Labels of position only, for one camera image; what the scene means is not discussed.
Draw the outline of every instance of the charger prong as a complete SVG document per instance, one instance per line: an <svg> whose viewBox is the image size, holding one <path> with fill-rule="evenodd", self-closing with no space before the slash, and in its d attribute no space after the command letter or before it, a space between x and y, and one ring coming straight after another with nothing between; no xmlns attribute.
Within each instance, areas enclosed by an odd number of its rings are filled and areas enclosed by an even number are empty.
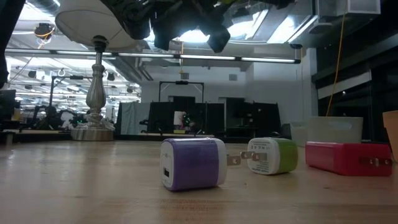
<svg viewBox="0 0 398 224"><path fill-rule="evenodd" d="M226 165L227 166L238 166L241 164L240 156L227 156L226 157Z"/></svg>
<svg viewBox="0 0 398 224"><path fill-rule="evenodd" d="M266 161L267 154L266 153L252 153L251 160L256 161L256 162L257 161Z"/></svg>
<svg viewBox="0 0 398 224"><path fill-rule="evenodd" d="M253 152L241 152L241 159L251 159Z"/></svg>

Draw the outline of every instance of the white storage bin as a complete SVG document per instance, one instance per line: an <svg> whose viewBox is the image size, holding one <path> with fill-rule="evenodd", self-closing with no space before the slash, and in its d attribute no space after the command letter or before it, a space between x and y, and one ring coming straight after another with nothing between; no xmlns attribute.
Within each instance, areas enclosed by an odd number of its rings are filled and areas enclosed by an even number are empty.
<svg viewBox="0 0 398 224"><path fill-rule="evenodd" d="M361 143L363 118L312 117L308 139L313 142Z"/></svg>
<svg viewBox="0 0 398 224"><path fill-rule="evenodd" d="M305 147L308 138L307 123L292 122L290 124L290 132L292 133L292 140L296 142L296 145Z"/></svg>

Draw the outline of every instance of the overhead robotic equipment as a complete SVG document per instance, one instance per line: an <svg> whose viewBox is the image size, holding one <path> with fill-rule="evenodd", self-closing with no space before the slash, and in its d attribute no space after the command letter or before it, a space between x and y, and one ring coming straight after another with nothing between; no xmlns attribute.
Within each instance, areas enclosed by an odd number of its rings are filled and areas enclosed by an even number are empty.
<svg viewBox="0 0 398 224"><path fill-rule="evenodd" d="M259 0L287 7L295 0ZM101 0L132 39L142 40L153 28L155 46L169 49L170 40L199 28L209 35L208 45L215 53L223 51L231 37L222 25L224 13L238 0Z"/></svg>

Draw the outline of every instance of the white wall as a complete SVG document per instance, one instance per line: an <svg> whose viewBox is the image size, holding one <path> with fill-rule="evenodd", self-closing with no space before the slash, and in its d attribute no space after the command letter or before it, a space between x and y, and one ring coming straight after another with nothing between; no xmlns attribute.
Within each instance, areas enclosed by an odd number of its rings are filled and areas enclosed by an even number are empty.
<svg viewBox="0 0 398 224"><path fill-rule="evenodd" d="M299 65L253 63L246 73L237 68L187 67L190 82L205 82L205 101L217 103L219 98L245 98L246 102L277 103L281 123L305 121L318 115L318 96L311 76L317 72L315 49L308 49ZM155 81L142 84L142 102L158 101L159 81L180 80L180 68L147 68ZM229 74L238 75L237 82L228 80ZM194 96L201 102L201 92L192 85L169 85L161 94L161 101L169 96Z"/></svg>
<svg viewBox="0 0 398 224"><path fill-rule="evenodd" d="M254 63L246 72L246 101L277 103L282 124L317 115L316 89L311 83L316 62L315 49L309 49L299 65Z"/></svg>
<svg viewBox="0 0 398 224"><path fill-rule="evenodd" d="M159 99L159 82L143 84L141 86L141 102L158 102ZM197 90L193 85L175 85L170 84L160 96L160 101L168 101L170 96L194 96L197 103L201 103L201 92ZM244 98L244 85L240 86L224 86L224 85L213 85L211 83L205 83L205 100L208 103L218 103L218 98L221 97L237 97Z"/></svg>
<svg viewBox="0 0 398 224"><path fill-rule="evenodd" d="M159 81L179 81L180 68L155 68L147 67L148 72L154 78L154 82L147 82L141 85L141 101L158 102L159 99ZM211 68L206 67L185 67L184 72L190 74L190 82L204 82L205 83L205 102L217 103L218 98L222 97L237 97L244 98L245 73L238 68ZM237 74L238 80L235 82L229 81L229 74ZM170 96L194 96L197 103L201 103L201 85L175 85L171 83L167 86L166 83L162 85L162 94L160 101L168 101Z"/></svg>

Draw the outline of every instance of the white lamp shade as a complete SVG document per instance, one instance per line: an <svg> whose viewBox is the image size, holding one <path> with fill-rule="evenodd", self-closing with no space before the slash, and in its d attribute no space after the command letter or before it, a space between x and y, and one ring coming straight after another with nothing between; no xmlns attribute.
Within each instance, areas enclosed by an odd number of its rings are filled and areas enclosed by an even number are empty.
<svg viewBox="0 0 398 224"><path fill-rule="evenodd" d="M79 44L93 46L93 37L102 35L109 41L108 49L131 49L137 45L100 0L62 1L55 23L63 34Z"/></svg>

